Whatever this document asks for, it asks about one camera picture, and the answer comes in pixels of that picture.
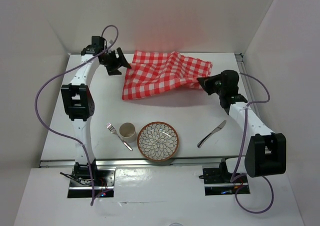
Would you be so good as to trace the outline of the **red white checkered cloth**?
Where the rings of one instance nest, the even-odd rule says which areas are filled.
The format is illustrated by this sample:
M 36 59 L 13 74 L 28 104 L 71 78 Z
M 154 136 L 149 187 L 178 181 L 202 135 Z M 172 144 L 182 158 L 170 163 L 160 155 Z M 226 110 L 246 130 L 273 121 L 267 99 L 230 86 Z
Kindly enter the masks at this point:
M 155 96 L 179 87 L 200 89 L 197 78 L 208 77 L 213 64 L 176 51 L 135 51 L 130 66 L 124 78 L 123 100 Z

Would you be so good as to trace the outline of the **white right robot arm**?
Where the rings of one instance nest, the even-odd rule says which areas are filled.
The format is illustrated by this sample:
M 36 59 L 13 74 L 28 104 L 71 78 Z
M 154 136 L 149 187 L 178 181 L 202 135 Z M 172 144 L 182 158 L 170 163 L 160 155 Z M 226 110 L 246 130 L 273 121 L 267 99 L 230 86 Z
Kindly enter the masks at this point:
M 243 130 L 235 167 L 228 164 L 220 167 L 218 176 L 224 182 L 236 181 L 242 176 L 238 173 L 241 162 L 245 175 L 252 178 L 283 174 L 287 165 L 286 137 L 268 128 L 251 109 L 253 104 L 269 102 L 270 93 L 266 91 L 264 100 L 248 101 L 239 93 L 239 79 L 240 73 L 233 70 L 197 79 L 208 95 L 218 95 L 220 106 Z

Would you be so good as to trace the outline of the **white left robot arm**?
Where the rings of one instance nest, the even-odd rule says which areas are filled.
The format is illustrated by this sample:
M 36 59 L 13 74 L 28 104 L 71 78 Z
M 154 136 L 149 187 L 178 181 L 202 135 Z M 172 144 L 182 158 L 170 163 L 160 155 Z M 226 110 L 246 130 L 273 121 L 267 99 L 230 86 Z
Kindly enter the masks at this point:
M 90 84 L 97 68 L 103 65 L 108 75 L 121 75 L 120 67 L 130 69 L 121 48 L 110 50 L 112 41 L 101 36 L 92 36 L 91 44 L 81 52 L 81 63 L 70 83 L 61 86 L 61 96 L 66 115 L 72 121 L 76 141 L 76 157 L 73 174 L 87 185 L 94 185 L 99 179 L 96 157 L 91 140 L 91 119 L 95 103 Z

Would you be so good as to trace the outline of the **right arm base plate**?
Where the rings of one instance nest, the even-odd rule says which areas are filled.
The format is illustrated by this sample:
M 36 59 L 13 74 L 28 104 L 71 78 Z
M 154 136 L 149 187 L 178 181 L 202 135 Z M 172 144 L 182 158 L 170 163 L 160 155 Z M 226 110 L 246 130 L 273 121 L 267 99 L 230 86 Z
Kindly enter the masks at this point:
M 205 187 L 205 195 L 232 195 L 238 191 L 238 194 L 250 194 L 248 179 L 246 176 L 231 182 L 232 173 L 222 168 L 203 168 L 202 179 Z

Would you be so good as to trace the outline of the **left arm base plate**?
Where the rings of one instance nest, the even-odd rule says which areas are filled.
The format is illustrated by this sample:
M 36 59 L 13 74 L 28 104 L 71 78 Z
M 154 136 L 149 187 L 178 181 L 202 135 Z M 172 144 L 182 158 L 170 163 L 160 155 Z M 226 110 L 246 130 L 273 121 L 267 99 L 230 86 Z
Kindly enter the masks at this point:
M 115 169 L 96 171 L 96 178 L 93 180 L 96 198 L 114 197 L 115 174 Z M 68 198 L 92 197 L 92 183 L 89 175 L 86 177 L 76 177 L 73 172 L 70 174 L 60 172 L 60 175 L 69 179 Z

